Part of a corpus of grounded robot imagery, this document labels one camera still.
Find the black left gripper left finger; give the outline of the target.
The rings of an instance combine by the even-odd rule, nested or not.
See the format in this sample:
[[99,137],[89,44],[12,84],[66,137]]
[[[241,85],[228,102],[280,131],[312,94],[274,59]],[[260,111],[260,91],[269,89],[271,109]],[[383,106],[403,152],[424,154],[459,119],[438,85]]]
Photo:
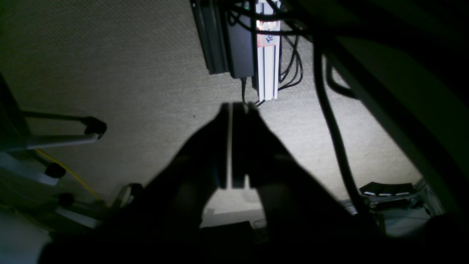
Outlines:
[[169,165],[112,221],[113,263],[196,263],[204,208],[226,186],[230,105],[184,143]]

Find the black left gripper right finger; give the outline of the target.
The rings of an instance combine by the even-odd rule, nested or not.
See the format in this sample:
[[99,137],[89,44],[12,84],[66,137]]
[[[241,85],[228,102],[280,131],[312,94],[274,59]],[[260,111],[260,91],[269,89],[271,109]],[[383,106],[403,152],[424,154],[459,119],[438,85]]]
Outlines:
[[265,263],[356,263],[382,250],[385,237],[374,223],[348,212],[292,157],[257,108],[234,103],[233,187],[248,176],[266,220]]

